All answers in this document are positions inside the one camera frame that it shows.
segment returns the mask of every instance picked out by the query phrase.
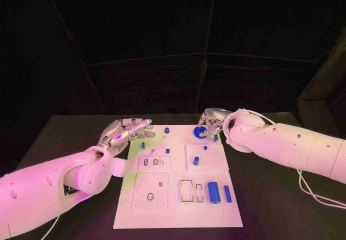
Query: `white robotic arm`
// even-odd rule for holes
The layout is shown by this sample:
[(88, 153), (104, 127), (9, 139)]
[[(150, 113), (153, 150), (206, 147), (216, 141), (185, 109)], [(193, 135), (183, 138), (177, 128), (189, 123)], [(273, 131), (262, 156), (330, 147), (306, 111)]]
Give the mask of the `white robotic arm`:
[(224, 130), (226, 143), (238, 151), (254, 152), (270, 161), (346, 184), (346, 141), (271, 120), (273, 125), (267, 125), (261, 117), (245, 109), (231, 112), (208, 108), (199, 120), (208, 129), (199, 136)]
[[(0, 178), (0, 239), (30, 231), (107, 187), (128, 141), (154, 137), (150, 119), (115, 120), (97, 146)], [(63, 185), (75, 192), (65, 192)]]

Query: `dark table surface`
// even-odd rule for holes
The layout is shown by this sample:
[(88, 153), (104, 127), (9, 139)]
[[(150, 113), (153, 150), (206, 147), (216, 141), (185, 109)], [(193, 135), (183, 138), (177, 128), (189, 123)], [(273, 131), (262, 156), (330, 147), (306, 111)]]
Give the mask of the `dark table surface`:
[[(264, 115), (277, 123), (300, 125), (291, 113)], [(17, 169), (85, 151), (115, 119), (150, 118), (154, 125), (195, 125), (199, 117), (199, 114), (52, 116)], [(254, 153), (234, 150), (224, 134), (221, 140), (244, 227), (113, 229), (123, 178), (111, 177), (104, 191), (61, 215), (46, 239), (346, 239), (346, 210), (322, 205), (303, 193), (297, 171)], [(118, 157), (127, 158), (127, 154), (128, 147)], [(345, 184), (309, 172), (303, 175), (316, 194), (346, 202)], [(12, 239), (39, 240), (53, 221)]]

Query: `white cable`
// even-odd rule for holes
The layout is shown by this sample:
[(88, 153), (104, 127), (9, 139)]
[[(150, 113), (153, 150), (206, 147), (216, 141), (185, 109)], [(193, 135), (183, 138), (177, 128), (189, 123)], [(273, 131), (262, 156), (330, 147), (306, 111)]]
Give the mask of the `white cable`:
[(48, 234), (51, 233), (51, 231), (52, 231), (52, 229), (53, 229), (53, 226), (56, 225), (59, 216), (58, 216), (58, 218), (55, 219), (55, 222), (53, 222), (53, 224), (52, 224), (52, 227), (51, 227), (51, 229), (48, 230), (46, 234), (45, 234), (45, 236), (43, 236), (43, 238), (42, 238), (40, 240), (43, 240), (43, 239), (46, 238)]
[(244, 110), (248, 111), (249, 113), (255, 114), (255, 115), (260, 116), (261, 118), (267, 119), (273, 125), (275, 124), (275, 123), (274, 123), (262, 114), (260, 114), (258, 112), (251, 111), (251, 110), (248, 110), (248, 109), (244, 109)]
[[(298, 186), (300, 186), (300, 189), (303, 190), (303, 192), (307, 193), (307, 194), (310, 194), (310, 195), (313, 196), (313, 198), (316, 199), (316, 201), (317, 201), (320, 204), (327, 205), (327, 206), (335, 207), (335, 208), (346, 209), (346, 204), (345, 204), (345, 203), (342, 203), (342, 202), (339, 202), (339, 201), (335, 201), (335, 200), (332, 200), (332, 199), (329, 199), (329, 198), (326, 198), (326, 197), (323, 197), (323, 196), (320, 196), (320, 195), (316, 195), (316, 194), (313, 193), (313, 191), (311, 191), (311, 189), (310, 189), (310, 187), (309, 187), (309, 184), (307, 184), (307, 182), (306, 182), (306, 179), (304, 179), (303, 176), (301, 176), (301, 170), (297, 169), (297, 173), (298, 173)], [(306, 190), (303, 189), (303, 187), (301, 187), (301, 180), (303, 180), (303, 182), (304, 182), (304, 185), (306, 185), (309, 191), (306, 191)], [(324, 199), (324, 200), (327, 200), (327, 201), (330, 201), (330, 202), (333, 202), (333, 203), (336, 203), (336, 204), (339, 204), (339, 205), (342, 205), (342, 206), (335, 205), (335, 204), (329, 204), (329, 203), (320, 201), (317, 198), (322, 198), (322, 199)]]

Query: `large blue cylinder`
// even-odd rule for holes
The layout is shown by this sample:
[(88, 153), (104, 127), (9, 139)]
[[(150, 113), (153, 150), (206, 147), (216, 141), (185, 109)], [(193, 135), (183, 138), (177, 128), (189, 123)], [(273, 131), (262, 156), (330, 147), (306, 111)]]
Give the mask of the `large blue cylinder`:
[(211, 181), (208, 183), (208, 191), (209, 191), (211, 203), (219, 204), (221, 203), (221, 194), (219, 194), (218, 183), (215, 181)]

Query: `white board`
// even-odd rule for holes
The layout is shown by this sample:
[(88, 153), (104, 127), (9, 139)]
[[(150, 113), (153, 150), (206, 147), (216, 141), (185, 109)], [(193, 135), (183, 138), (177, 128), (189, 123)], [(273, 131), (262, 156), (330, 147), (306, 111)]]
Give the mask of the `white board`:
[[(213, 141), (213, 136), (198, 139), (193, 135), (195, 127), (154, 125), (151, 131), (156, 132), (156, 137), (131, 142), (114, 229), (244, 226), (229, 176), (232, 166), (228, 166), (221, 140)], [(199, 156), (198, 166), (193, 165), (195, 155)], [(182, 180), (192, 181), (192, 188), (183, 194), (193, 194), (193, 202), (182, 202)], [(209, 200), (209, 182), (218, 183), (218, 204)], [(226, 201), (225, 185), (229, 187), (231, 203)], [(203, 196), (202, 202), (198, 202), (198, 195)]]

